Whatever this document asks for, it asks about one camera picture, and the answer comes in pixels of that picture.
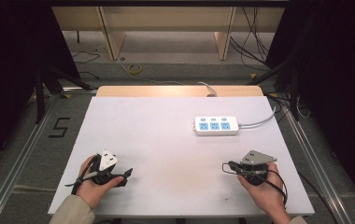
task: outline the power cord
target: power cord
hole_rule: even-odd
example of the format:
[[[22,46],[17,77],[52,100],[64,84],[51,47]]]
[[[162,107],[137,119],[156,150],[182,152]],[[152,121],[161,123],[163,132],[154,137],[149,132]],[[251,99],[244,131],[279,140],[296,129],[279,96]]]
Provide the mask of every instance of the power cord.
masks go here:
[[[206,84],[205,82],[197,82],[198,84],[203,84],[203,85],[206,85],[207,89],[210,91],[210,92],[213,92],[211,96],[214,96],[214,97],[218,97],[218,93],[211,87],[209,86],[208,84]]]
[[[274,110],[273,110],[273,113],[270,117],[266,118],[266,119],[263,119],[261,121],[257,121],[257,122],[254,122],[254,123],[249,123],[249,124],[241,124],[241,123],[238,123],[238,127],[239,129],[250,129],[250,128],[256,128],[262,124],[264,124],[265,122],[267,122],[268,120],[270,120],[271,118],[274,117],[276,113],[276,108],[274,107]]]
[[[175,83],[178,85],[182,85],[185,86],[186,84],[181,83],[181,82],[176,82],[176,81],[157,81],[157,80],[152,80],[152,79],[147,79],[147,78],[140,78],[140,77],[133,77],[131,75],[131,73],[125,68],[124,65],[122,65],[122,63],[120,62],[120,60],[118,60],[119,64],[121,65],[121,67],[124,69],[124,71],[128,74],[128,76],[130,76],[131,79],[133,80],[139,80],[139,81],[149,81],[149,82],[154,82],[154,83],[158,83],[158,84],[163,84],[163,83]]]
[[[297,112],[299,112],[300,116],[301,116],[303,119],[308,119],[309,116],[311,115],[311,111],[308,110],[308,114],[307,114],[307,115],[303,115],[303,113],[300,111],[300,108],[299,108],[299,102],[300,102],[300,97],[297,97],[297,105],[296,105]]]
[[[91,76],[95,77],[96,79],[100,79],[100,77],[96,76],[95,74],[93,74],[91,72],[79,72],[79,73],[90,74]]]
[[[85,180],[91,178],[91,176],[86,176],[85,173],[87,173],[87,170],[90,168],[90,166],[93,164],[93,162],[95,161],[95,157],[93,157],[90,162],[88,162],[88,164],[85,166],[84,170],[82,171],[82,173],[80,174],[80,176],[76,179],[76,182],[73,184],[69,184],[69,185],[65,185],[66,187],[72,187],[72,194],[76,195],[78,192],[78,188],[81,186],[82,182],[84,182]]]
[[[90,53],[90,52],[87,52],[87,51],[80,51],[79,53],[72,55],[72,57],[74,58],[74,57],[78,56],[78,55],[81,54],[81,53],[86,53],[86,54],[90,54],[90,55],[95,55],[95,57],[92,58],[92,59],[90,59],[90,60],[88,60],[88,61],[85,61],[85,62],[76,62],[76,61],[75,61],[75,63],[87,63],[87,62],[93,61],[93,60],[95,60],[95,59],[97,59],[97,58],[99,58],[99,57],[101,56],[100,54]]]
[[[244,171],[242,170],[241,168],[237,167],[237,166],[234,166],[235,168],[237,168],[238,170],[242,170],[242,172],[237,172],[237,173],[233,173],[233,172],[228,172],[228,171],[225,171],[224,170],[224,165],[232,165],[232,164],[229,164],[229,163],[223,163],[221,165],[221,170],[226,173],[226,174],[229,174],[229,175],[251,175],[251,176],[256,176],[257,178],[261,179],[264,183],[270,185],[272,188],[274,188],[275,190],[277,190],[283,197],[283,205],[286,206],[286,202],[288,201],[288,189],[286,188],[286,184],[285,184],[285,181],[282,179],[282,176],[280,176],[280,174],[278,174],[277,172],[275,171],[272,171],[272,170],[266,170],[267,172],[272,172],[274,174],[276,174],[279,179],[282,181],[282,184],[283,184],[283,188],[285,189],[285,192],[283,192],[283,189],[280,189],[278,186],[276,186],[275,184],[273,184],[272,182],[270,182],[269,180],[265,179],[265,178],[262,178],[260,175],[257,175],[256,172],[250,172],[250,171]]]
[[[318,197],[320,198],[320,200],[323,202],[323,204],[326,206],[327,210],[329,211],[330,215],[332,216],[332,219],[334,221],[335,224],[338,224],[337,218],[335,217],[332,208],[330,207],[329,204],[327,204],[326,200],[320,195],[320,192],[315,188],[315,186],[304,176],[302,175],[300,172],[297,171],[297,174],[303,178],[303,180],[309,185],[309,187],[311,187],[315,193],[317,193]]]

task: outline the black wall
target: black wall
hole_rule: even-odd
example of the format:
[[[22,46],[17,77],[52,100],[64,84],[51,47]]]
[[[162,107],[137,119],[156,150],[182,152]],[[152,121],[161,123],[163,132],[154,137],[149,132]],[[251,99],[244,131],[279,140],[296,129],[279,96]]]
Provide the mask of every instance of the black wall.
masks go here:
[[[299,30],[297,18],[309,17],[288,14],[282,29]],[[274,44],[273,57],[286,57],[284,42]],[[355,184],[355,1],[323,1],[296,59],[299,93]]]
[[[0,149],[34,92],[37,69],[48,66],[79,78],[50,7],[0,1]]]

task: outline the white power strip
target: white power strip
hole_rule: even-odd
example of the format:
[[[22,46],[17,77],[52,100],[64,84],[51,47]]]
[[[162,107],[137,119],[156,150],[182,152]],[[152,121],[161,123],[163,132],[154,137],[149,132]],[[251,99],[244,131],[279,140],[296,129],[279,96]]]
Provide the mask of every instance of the white power strip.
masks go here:
[[[236,135],[239,131],[235,117],[196,117],[193,128],[200,136]]]

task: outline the black cable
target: black cable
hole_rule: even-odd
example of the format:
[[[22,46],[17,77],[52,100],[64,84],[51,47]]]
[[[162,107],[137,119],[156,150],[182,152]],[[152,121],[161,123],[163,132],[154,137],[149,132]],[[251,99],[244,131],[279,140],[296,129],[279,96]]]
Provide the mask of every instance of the black cable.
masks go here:
[[[85,62],[75,62],[75,63],[87,63],[87,62],[93,61],[101,56],[100,54],[90,53],[90,52],[86,52],[86,51],[80,51],[79,53],[72,55],[72,57],[74,58],[74,57],[78,56],[80,53],[91,54],[91,55],[95,55],[96,57],[94,57],[88,61],[85,61]]]
[[[225,171],[225,170],[224,170],[224,165],[229,165],[229,166],[232,165],[232,166],[234,166],[235,168],[237,168],[238,170],[240,170],[240,171],[242,171],[242,172],[233,173],[233,172]],[[280,180],[282,181],[283,187],[285,188],[286,193],[283,192],[283,190],[280,189],[278,186],[276,186],[275,184],[271,183],[269,180],[262,178],[260,175],[256,175],[256,173],[254,173],[254,172],[242,170],[242,168],[237,167],[237,166],[235,166],[235,165],[233,165],[233,164],[223,163],[223,164],[221,165],[221,170],[222,170],[224,173],[229,174],[229,175],[254,175],[254,176],[258,177],[258,178],[261,179],[263,182],[267,183],[268,185],[270,185],[271,187],[273,187],[274,189],[276,189],[276,190],[283,196],[283,205],[286,205],[286,202],[288,201],[288,189],[286,188],[285,181],[283,181],[282,176],[280,176],[277,172],[272,171],[272,170],[267,170],[267,172],[272,172],[272,173],[276,174],[276,175],[280,178]]]
[[[320,198],[320,200],[323,202],[323,204],[326,206],[327,210],[329,211],[330,215],[333,218],[334,223],[338,224],[337,218],[335,217],[332,208],[330,207],[329,204],[327,204],[326,200],[320,195],[320,192],[315,188],[314,185],[312,185],[312,183],[304,176],[302,175],[300,172],[297,171],[297,174],[303,178],[303,180],[305,180],[305,182],[315,191],[315,193],[318,194],[318,197]]]
[[[235,51],[237,51],[238,53],[240,53],[240,55],[241,55],[241,62],[242,62],[246,67],[252,68],[252,69],[256,69],[256,70],[259,70],[259,71],[264,71],[264,72],[268,72],[268,71],[269,71],[269,69],[257,68],[257,67],[253,67],[253,66],[250,66],[250,65],[248,65],[247,63],[245,63],[243,56],[245,56],[245,57],[247,57],[247,58],[250,58],[250,59],[254,59],[254,58],[253,58],[252,56],[249,56],[249,55],[244,54],[243,51],[245,51],[245,52],[247,52],[247,53],[250,53],[250,52],[248,52],[246,49],[241,49],[242,47],[240,47],[240,46],[237,46],[237,47],[236,47],[236,46],[234,45],[235,40],[234,40],[232,37],[231,37],[231,39],[233,40],[233,42],[230,42],[231,45],[232,45],[232,47],[233,47],[233,49],[235,49]]]
[[[71,187],[73,186],[72,189],[72,194],[76,195],[78,192],[78,188],[81,186],[82,182],[84,182],[84,176],[85,173],[87,173],[88,168],[90,168],[90,166],[93,164],[94,160],[96,159],[96,157],[93,157],[90,162],[88,162],[88,164],[85,166],[84,170],[82,171],[82,173],[80,174],[80,176],[76,179],[76,182],[74,184],[70,184],[70,185],[65,185],[66,187]]]
[[[258,37],[258,32],[257,32],[257,25],[258,25],[258,20],[257,20],[257,15],[258,15],[258,12],[259,12],[259,9],[257,7],[255,7],[253,9],[253,22],[252,24],[250,25],[250,21],[249,21],[249,17],[248,17],[248,14],[245,10],[244,7],[242,7],[243,11],[244,11],[244,14],[245,14],[245,17],[247,19],[247,22],[248,22],[248,26],[250,28],[250,31],[249,31],[249,34],[252,33],[253,36],[255,37],[255,40],[256,40],[256,45],[257,45],[257,49],[259,51],[259,54],[261,55],[262,59],[264,60],[264,57],[267,57],[267,53],[266,51],[268,52],[268,49],[265,47],[265,45],[263,44],[262,40]]]
[[[279,120],[277,120],[277,123],[279,123],[288,113],[289,113],[289,109],[285,112],[285,114],[283,114],[283,116],[282,117],[280,117],[280,119]]]
[[[232,37],[230,37],[230,38],[231,38],[231,40],[233,40],[233,42],[230,42],[230,43],[236,44],[236,47],[237,47],[237,48],[239,48],[239,49],[242,50],[242,51],[245,51],[249,56],[246,55],[246,54],[243,54],[242,51],[240,52],[239,50],[235,49],[235,50],[237,50],[238,52],[240,52],[241,55],[246,56],[246,57],[248,57],[248,58],[250,58],[250,59],[254,59],[254,60],[258,61],[259,63],[262,63],[262,64],[264,64],[265,66],[267,66],[264,61],[262,61],[262,60],[260,60],[259,58],[257,58],[255,55],[253,55],[252,53],[250,53],[247,49],[244,49],[243,47],[241,47],[238,43],[236,43],[236,41],[235,41]]]
[[[93,73],[91,73],[91,72],[79,72],[79,73],[90,74],[91,76],[95,77],[96,79],[100,79],[100,77],[96,76],[95,74],[93,74]]]
[[[286,99],[286,98],[280,98],[280,97],[276,97],[276,96],[273,96],[271,94],[265,94],[265,96],[277,103],[279,103],[280,105],[284,105],[286,107],[291,107],[290,104],[287,104],[285,103],[285,101],[288,101],[289,102],[289,99]]]

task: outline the floor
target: floor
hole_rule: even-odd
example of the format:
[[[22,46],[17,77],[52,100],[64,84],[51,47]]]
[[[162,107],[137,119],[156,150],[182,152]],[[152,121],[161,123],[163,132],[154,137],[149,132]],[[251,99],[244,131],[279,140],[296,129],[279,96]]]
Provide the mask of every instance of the floor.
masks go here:
[[[248,34],[233,34],[233,38],[242,45]],[[79,43],[76,32],[64,32],[64,36],[71,50],[74,60],[79,68],[81,63],[90,63],[100,67],[101,64],[202,64],[203,66],[214,65],[242,65],[261,66],[256,60],[242,58],[241,53],[229,47],[227,60],[221,61],[217,53],[217,46],[214,36],[211,33],[145,33],[130,32],[127,34],[118,61],[110,61],[105,48],[105,40],[99,32],[80,32]],[[260,34],[263,45],[268,49],[273,34]],[[258,58],[259,53],[257,42],[252,37],[246,44],[246,49]],[[94,79],[94,74],[82,71],[81,76],[86,79]],[[275,78],[262,83],[264,92],[271,91]],[[69,82],[61,81],[66,89],[76,89],[77,86]],[[28,139],[47,144],[37,144],[35,150],[30,151],[25,158],[23,167],[18,171],[18,180],[7,200],[1,203],[0,223],[47,223],[50,216],[47,214],[48,207],[55,192],[55,186],[59,183],[58,176],[63,170],[55,167],[64,167],[66,158],[69,157],[71,146],[74,144],[75,136],[79,131],[82,119],[85,116],[87,103],[92,94],[83,94],[80,91],[71,91],[66,95],[68,100],[55,99],[54,96],[46,99],[48,109],[53,114],[44,127],[34,125],[36,120],[36,98],[28,102],[28,106],[22,112],[20,122],[8,138],[6,149],[0,152],[0,188],[6,184],[11,167],[15,167],[17,158],[28,146]],[[62,122],[69,123],[69,130],[66,133],[68,141],[54,139],[50,142],[48,136],[53,134],[52,126],[55,118],[68,115],[70,120]],[[337,217],[343,220],[340,223],[355,223],[355,186],[350,182],[349,177],[338,159],[333,157],[333,151],[328,147],[317,122],[302,115],[300,122],[294,122],[289,112],[283,112],[276,116],[280,120],[279,127],[284,135],[288,149],[295,161],[297,170],[304,174],[310,183],[315,183],[320,189],[321,195],[325,196],[329,203],[339,203],[332,207]],[[35,137],[34,131],[40,132]],[[299,141],[298,135],[305,136],[308,141]],[[310,201],[316,207],[316,214],[307,217],[308,223],[333,223],[331,214],[322,203],[319,195],[305,182]],[[187,223],[237,223],[234,219],[188,219]],[[175,223],[173,219],[125,219],[123,223]],[[270,223],[267,217],[249,217],[248,223]]]

